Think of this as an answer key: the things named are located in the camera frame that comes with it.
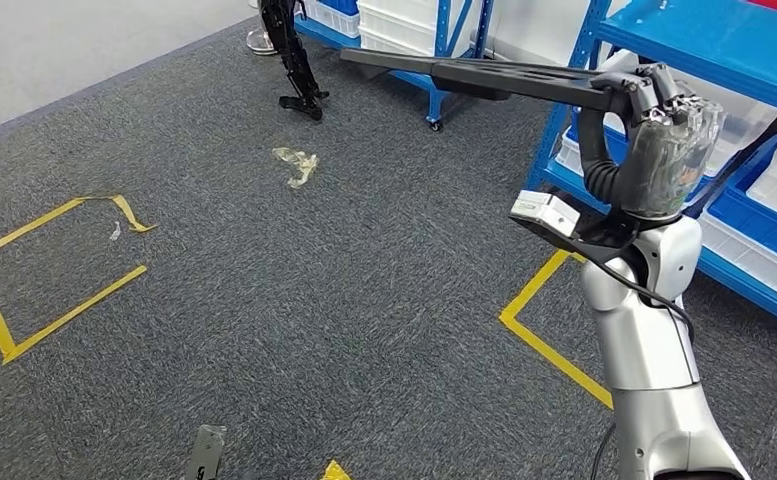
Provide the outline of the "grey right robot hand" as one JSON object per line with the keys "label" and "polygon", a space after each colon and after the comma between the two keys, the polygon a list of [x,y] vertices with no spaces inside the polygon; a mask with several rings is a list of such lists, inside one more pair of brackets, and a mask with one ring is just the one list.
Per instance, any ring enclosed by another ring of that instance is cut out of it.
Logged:
{"label": "grey right robot hand", "polygon": [[[643,219],[677,215],[700,181],[723,128],[723,107],[676,80],[663,63],[599,72],[589,84],[609,94],[608,106],[584,107],[577,119],[586,191]],[[607,150],[606,114],[627,131],[624,159]]]}

